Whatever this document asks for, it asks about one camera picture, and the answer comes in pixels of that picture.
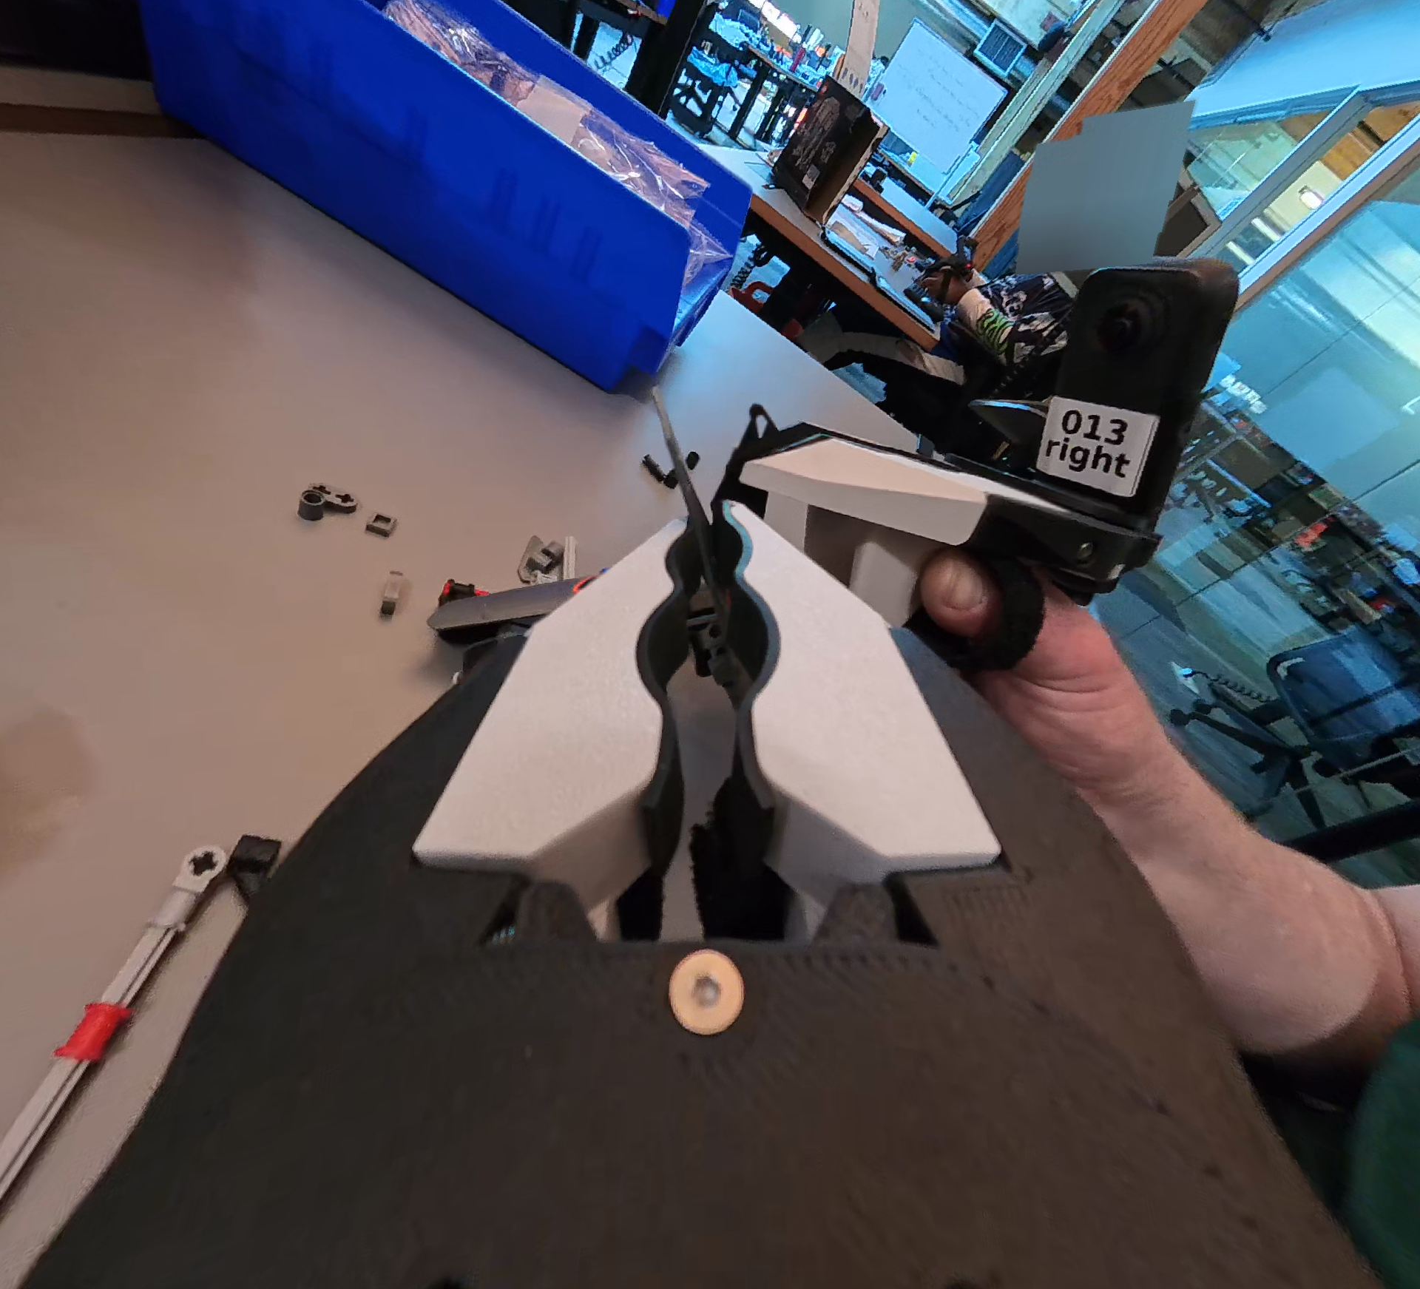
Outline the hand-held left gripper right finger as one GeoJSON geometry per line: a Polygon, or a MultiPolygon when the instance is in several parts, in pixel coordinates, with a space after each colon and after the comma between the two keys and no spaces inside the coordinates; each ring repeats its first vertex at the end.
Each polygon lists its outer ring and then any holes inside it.
{"type": "Polygon", "coordinates": [[[1000,855],[888,622],[746,506],[737,592],[766,614],[749,757],[772,807],[766,862],[824,911],[838,889],[983,868],[1000,855]]]}

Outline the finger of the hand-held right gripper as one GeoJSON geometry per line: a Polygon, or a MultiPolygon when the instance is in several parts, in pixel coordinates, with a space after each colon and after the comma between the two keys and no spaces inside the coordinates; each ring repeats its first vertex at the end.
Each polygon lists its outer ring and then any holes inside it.
{"type": "Polygon", "coordinates": [[[764,521],[804,541],[812,510],[937,541],[966,541],[990,486],[919,458],[825,436],[740,464],[739,481],[764,492],[764,521]]]}

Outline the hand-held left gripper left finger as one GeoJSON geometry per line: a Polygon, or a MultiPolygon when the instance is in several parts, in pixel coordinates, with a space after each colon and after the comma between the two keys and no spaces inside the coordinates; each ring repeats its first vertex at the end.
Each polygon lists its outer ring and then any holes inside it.
{"type": "Polygon", "coordinates": [[[690,525],[672,521],[521,642],[430,816],[423,867],[562,884],[659,939],[684,778],[668,685],[690,654],[690,525]]]}

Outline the grey black lego subassembly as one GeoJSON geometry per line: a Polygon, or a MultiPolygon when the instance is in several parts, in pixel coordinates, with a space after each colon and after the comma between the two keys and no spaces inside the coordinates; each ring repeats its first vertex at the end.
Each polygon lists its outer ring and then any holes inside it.
{"type": "Polygon", "coordinates": [[[592,584],[596,577],[596,574],[587,574],[500,590],[446,580],[427,619],[427,626],[443,642],[473,644],[495,635],[509,623],[519,626],[537,623],[564,605],[577,590],[592,584]]]}

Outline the long black lego panel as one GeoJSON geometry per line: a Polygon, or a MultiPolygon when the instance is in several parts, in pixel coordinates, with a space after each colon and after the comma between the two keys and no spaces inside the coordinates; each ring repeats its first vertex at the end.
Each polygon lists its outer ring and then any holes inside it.
{"type": "Polygon", "coordinates": [[[702,589],[702,596],[696,596],[691,601],[688,622],[690,644],[696,657],[697,672],[703,677],[709,677],[718,687],[730,694],[736,681],[735,662],[726,645],[727,599],[715,571],[711,524],[691,479],[685,454],[668,418],[659,385],[653,384],[648,396],[660,423],[669,470],[675,481],[675,488],[681,495],[687,528],[694,538],[700,562],[697,589],[702,589]]]}

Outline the person's right forearm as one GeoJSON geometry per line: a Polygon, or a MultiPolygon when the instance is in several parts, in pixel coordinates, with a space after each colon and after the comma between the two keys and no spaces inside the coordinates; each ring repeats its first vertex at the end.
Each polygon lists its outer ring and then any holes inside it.
{"type": "Polygon", "coordinates": [[[1271,841],[1161,734],[1067,755],[1238,1049],[1342,1078],[1416,1018],[1416,886],[1363,889],[1271,841]]]}

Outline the scattered loose lego pieces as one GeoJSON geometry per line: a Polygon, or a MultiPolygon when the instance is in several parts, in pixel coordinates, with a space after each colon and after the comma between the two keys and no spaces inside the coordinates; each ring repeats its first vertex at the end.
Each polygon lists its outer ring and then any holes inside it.
{"type": "MultiPolygon", "coordinates": [[[[641,467],[651,476],[653,481],[660,483],[663,488],[675,488],[675,481],[671,475],[671,470],[659,466],[650,454],[644,454],[641,457],[641,467]]],[[[353,515],[357,509],[359,509],[359,503],[353,494],[330,488],[329,485],[323,485],[323,483],[305,486],[301,491],[298,497],[298,503],[296,503],[296,515],[304,522],[316,522],[323,519],[326,515],[353,515]]],[[[394,528],[396,528],[394,518],[384,512],[374,512],[363,522],[363,531],[366,534],[375,534],[380,537],[390,537],[394,528]]],[[[518,567],[516,567],[518,584],[515,587],[521,584],[544,583],[552,580],[582,577],[582,576],[599,573],[599,570],[593,570],[586,574],[582,574],[577,571],[577,568],[579,568],[579,549],[573,534],[565,534],[559,538],[547,538],[547,540],[543,540],[540,535],[534,534],[528,538],[524,547],[524,552],[518,561],[518,567]]],[[[380,590],[380,602],[378,602],[377,613],[381,617],[381,620],[388,620],[397,613],[399,604],[403,596],[403,589],[405,589],[405,576],[402,574],[402,571],[390,570],[380,590]]],[[[519,626],[519,625],[510,625],[510,623],[506,625],[504,628],[509,628],[509,626],[519,628],[519,629],[528,628],[528,626],[519,626]]]]}

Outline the dark lego set box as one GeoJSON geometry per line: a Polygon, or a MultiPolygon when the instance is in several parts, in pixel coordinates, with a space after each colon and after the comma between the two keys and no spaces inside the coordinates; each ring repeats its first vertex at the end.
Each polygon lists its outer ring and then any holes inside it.
{"type": "Polygon", "coordinates": [[[772,182],[822,225],[886,133],[886,123],[865,102],[825,77],[772,163],[772,182]]]}

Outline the grey lego axle red bush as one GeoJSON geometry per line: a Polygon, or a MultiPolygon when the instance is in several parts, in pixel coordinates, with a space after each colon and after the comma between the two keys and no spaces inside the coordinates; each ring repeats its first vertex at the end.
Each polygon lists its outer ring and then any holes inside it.
{"type": "Polygon", "coordinates": [[[115,1033],[131,1017],[136,1000],[169,950],[178,942],[210,892],[227,873],[228,852],[203,844],[185,853],[155,913],[97,999],[82,1006],[66,1039],[50,1055],[48,1069],[1,1138],[1,1198],[25,1171],[85,1073],[102,1061],[115,1033]]]}

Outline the person's right hand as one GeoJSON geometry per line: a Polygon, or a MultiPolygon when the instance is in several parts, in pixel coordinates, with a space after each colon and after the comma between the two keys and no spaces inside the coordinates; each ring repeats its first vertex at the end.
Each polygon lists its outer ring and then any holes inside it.
{"type": "MultiPolygon", "coordinates": [[[[1009,666],[980,665],[978,693],[1098,815],[1155,806],[1180,785],[1185,763],[1103,626],[1048,577],[1036,584],[1033,645],[1009,666]]],[[[969,659],[1000,647],[1005,592],[980,558],[954,547],[932,553],[917,598],[969,659]]]]}

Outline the wooden edged desk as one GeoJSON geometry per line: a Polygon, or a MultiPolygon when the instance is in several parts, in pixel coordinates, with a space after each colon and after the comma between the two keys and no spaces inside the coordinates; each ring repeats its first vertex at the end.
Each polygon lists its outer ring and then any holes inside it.
{"type": "Polygon", "coordinates": [[[758,308],[761,320],[775,326],[791,319],[803,320],[812,301],[841,304],[853,298],[893,334],[922,350],[937,348],[939,325],[892,287],[879,286],[874,261],[827,233],[785,189],[772,184],[764,158],[730,145],[711,143],[705,152],[751,191],[742,235],[754,238],[758,252],[787,265],[787,273],[758,308]]]}

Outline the whiteboard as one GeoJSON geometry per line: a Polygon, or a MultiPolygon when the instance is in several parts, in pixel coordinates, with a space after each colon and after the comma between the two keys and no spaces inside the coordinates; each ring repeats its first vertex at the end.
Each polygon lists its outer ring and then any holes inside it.
{"type": "Polygon", "coordinates": [[[1005,96],[999,80],[914,17],[865,100],[889,133],[944,173],[1005,96]]]}

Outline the clear plastic bags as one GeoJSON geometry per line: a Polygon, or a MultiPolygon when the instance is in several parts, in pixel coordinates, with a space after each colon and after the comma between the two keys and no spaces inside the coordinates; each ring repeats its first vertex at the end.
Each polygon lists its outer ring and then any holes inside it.
{"type": "Polygon", "coordinates": [[[696,209],[708,188],[702,172],[675,160],[659,143],[631,132],[549,75],[519,63],[470,20],[434,0],[390,0],[382,5],[382,16],[687,231],[688,253],[675,319],[678,328],[687,328],[691,310],[717,287],[720,265],[732,258],[732,250],[697,221],[696,209]]]}

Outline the blue plastic bin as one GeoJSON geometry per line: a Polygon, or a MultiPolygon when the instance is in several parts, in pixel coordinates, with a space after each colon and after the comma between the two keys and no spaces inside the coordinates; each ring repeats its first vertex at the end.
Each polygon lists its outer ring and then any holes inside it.
{"type": "MultiPolygon", "coordinates": [[[[382,16],[390,0],[137,0],[157,102],[595,385],[656,374],[687,231],[382,16]]],[[[500,0],[434,0],[708,181],[735,250],[749,188],[500,0]]]]}

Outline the white wall air conditioner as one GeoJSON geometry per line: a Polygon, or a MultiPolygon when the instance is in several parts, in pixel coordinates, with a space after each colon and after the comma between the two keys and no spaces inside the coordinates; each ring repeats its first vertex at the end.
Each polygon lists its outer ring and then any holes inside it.
{"type": "Polygon", "coordinates": [[[1029,44],[1008,23],[993,17],[972,45],[971,56],[984,71],[1000,80],[1009,80],[1026,56],[1029,44]]]}

